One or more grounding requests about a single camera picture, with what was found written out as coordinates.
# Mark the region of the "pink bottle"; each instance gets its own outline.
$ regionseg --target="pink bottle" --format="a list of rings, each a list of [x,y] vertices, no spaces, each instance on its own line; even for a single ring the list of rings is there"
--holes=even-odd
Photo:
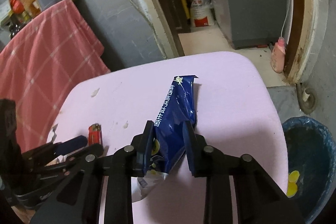
[[[283,37],[279,37],[271,55],[271,66],[276,73],[281,73],[284,69],[285,54],[285,40]]]

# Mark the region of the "wooden door frame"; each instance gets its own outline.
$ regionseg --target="wooden door frame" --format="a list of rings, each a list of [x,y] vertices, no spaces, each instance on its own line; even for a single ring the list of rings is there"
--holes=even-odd
[[[314,0],[294,0],[293,20],[285,56],[284,74],[290,84],[300,81],[307,62],[315,19]]]

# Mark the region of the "plastic bag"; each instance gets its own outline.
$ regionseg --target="plastic bag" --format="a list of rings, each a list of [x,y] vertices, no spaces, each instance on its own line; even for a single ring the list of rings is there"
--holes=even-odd
[[[193,0],[190,7],[191,27],[205,27],[215,25],[207,0]]]
[[[154,122],[155,139],[150,169],[143,178],[132,178],[132,202],[145,198],[185,152],[182,123],[190,121],[196,126],[194,106],[195,75],[176,76]]]

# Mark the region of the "tiled floor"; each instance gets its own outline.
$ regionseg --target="tiled floor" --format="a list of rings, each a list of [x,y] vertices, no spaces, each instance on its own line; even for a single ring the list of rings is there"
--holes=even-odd
[[[286,85],[283,75],[275,73],[270,66],[271,51],[269,48],[235,50],[228,44],[218,25],[192,28],[191,33],[181,33],[179,37],[185,55],[220,51],[237,52],[251,60],[266,87]]]

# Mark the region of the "red checkered towel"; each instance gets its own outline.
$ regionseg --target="red checkered towel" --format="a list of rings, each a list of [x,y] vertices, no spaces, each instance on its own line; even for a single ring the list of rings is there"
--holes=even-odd
[[[42,12],[0,53],[0,98],[16,102],[17,141],[27,151],[46,142],[69,92],[106,74],[104,51],[71,0]]]

